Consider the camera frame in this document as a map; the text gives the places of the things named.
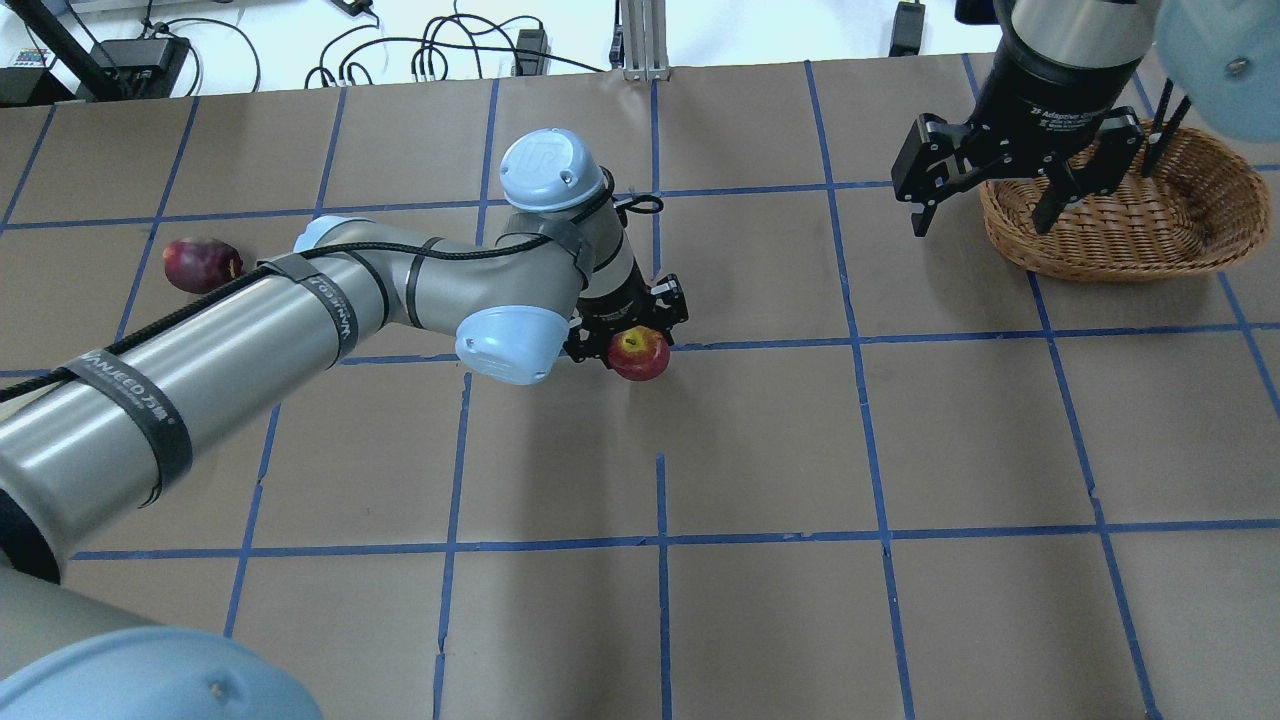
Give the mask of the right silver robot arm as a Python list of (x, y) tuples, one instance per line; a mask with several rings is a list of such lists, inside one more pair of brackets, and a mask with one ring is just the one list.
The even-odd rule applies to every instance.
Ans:
[(1114, 193), (1147, 138), (1117, 100), (1149, 51), (1213, 129), (1277, 141), (1275, 1), (960, 1), (954, 15), (1001, 38), (968, 119), (920, 114), (891, 167), (918, 237), (942, 201), (987, 181), (1044, 178), (1041, 234)]

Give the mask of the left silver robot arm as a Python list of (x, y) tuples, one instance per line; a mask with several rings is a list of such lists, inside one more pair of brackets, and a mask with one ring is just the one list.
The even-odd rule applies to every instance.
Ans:
[(155, 503), (196, 459), (389, 324), (449, 336), (470, 370), (544, 380), (559, 356), (614, 365), (625, 332), (689, 318), (646, 281), (614, 179), (575, 133), (500, 160), (513, 213), (492, 249), (362, 217), (311, 220), (292, 252), (105, 348), (3, 391), (3, 716), (319, 719), (292, 675), (225, 637), (65, 588), (67, 562)]

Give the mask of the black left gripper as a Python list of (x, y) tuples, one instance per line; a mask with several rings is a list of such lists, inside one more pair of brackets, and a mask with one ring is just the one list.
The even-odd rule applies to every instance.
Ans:
[(611, 343), (622, 331), (643, 325), (663, 336), (672, 336), (677, 325), (689, 320), (684, 286), (676, 274), (659, 278), (649, 286), (636, 263), (620, 284), (596, 297), (580, 297), (576, 306), (580, 320), (570, 322), (564, 354), (575, 363), (598, 360), (613, 369)]

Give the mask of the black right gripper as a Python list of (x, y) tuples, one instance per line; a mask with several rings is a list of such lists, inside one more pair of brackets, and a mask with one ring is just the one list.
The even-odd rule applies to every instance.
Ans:
[[(1041, 172), (1047, 186), (1030, 213), (1038, 234), (1050, 233), (1084, 199), (1114, 193), (1146, 141), (1133, 110), (1107, 114), (1130, 77), (1130, 63), (1074, 67), (1020, 40), (1002, 40), (966, 123), (920, 114), (893, 160), (893, 193), (911, 206), (915, 237), (927, 236), (938, 205), (993, 179), (1011, 159), (1015, 167), (1034, 167), (1061, 156), (1051, 156)], [(1068, 158), (1096, 132), (1089, 158), (1074, 167)]]

